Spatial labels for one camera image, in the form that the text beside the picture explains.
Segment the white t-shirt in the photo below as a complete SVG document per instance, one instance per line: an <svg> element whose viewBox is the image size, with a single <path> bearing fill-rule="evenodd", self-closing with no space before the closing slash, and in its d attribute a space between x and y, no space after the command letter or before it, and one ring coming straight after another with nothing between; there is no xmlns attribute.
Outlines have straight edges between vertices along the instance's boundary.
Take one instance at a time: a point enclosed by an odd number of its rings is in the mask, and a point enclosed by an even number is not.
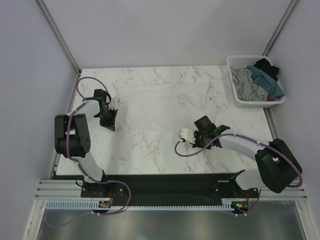
<svg viewBox="0 0 320 240"><path fill-rule="evenodd" d="M115 129L118 132L195 130L203 116L214 121L215 87L209 81L121 86Z"/></svg>

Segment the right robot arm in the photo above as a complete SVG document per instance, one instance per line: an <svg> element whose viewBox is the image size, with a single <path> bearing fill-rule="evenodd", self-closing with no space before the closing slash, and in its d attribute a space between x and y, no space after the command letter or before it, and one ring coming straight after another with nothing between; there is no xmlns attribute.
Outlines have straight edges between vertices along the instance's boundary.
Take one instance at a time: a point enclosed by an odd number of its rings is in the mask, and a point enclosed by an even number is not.
<svg viewBox="0 0 320 240"><path fill-rule="evenodd" d="M211 149L218 147L235 151L257 164L257 169L236 173L229 184L229 191L235 197L247 190L266 187L274 193L285 188L302 186L302 167L286 143L276 138L272 141L252 138L236 132L226 125L216 126L208 116L194 122L194 148Z"/></svg>

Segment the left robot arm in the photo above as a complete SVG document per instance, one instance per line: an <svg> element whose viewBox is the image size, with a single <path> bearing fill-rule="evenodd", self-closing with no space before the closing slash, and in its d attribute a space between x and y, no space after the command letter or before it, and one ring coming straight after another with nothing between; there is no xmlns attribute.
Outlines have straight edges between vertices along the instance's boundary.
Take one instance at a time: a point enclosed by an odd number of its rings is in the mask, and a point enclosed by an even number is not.
<svg viewBox="0 0 320 240"><path fill-rule="evenodd" d="M98 119L101 127L114 132L119 103L120 100L112 98L106 90L96 89L93 96L84 98L75 110L54 118L55 151L77 166L84 181L93 183L92 191L99 197L109 193L110 185L103 180L104 170L91 154L88 123Z"/></svg>

